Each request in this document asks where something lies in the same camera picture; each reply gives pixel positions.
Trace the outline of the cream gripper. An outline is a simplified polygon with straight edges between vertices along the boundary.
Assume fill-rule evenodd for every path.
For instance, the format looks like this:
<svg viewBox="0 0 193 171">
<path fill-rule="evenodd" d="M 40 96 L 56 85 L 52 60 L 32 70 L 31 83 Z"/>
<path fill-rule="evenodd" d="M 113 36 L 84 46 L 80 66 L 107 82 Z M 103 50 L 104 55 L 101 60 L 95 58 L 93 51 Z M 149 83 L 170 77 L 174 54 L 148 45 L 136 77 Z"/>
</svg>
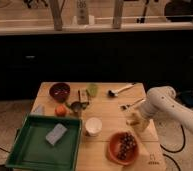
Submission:
<svg viewBox="0 0 193 171">
<path fill-rule="evenodd" d="M 144 117 L 140 112 L 133 112 L 131 114 L 131 119 L 136 118 L 138 119 L 139 123 L 137 125 L 133 125 L 133 129 L 136 132 L 144 132 L 146 128 L 149 126 L 149 119 Z"/>
</svg>

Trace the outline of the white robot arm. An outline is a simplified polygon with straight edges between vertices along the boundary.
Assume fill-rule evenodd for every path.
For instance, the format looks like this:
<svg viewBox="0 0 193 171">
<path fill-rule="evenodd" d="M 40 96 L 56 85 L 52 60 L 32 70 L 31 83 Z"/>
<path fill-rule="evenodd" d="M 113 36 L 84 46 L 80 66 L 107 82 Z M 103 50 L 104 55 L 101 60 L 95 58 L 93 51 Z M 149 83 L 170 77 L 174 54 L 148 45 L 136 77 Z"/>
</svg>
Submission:
<svg viewBox="0 0 193 171">
<path fill-rule="evenodd" d="M 171 86 L 150 88 L 146 97 L 137 106 L 134 129 L 137 132 L 144 132 L 153 116 L 161 111 L 178 121 L 193 134 L 193 110 L 181 105 L 175 98 L 176 91 Z"/>
</svg>

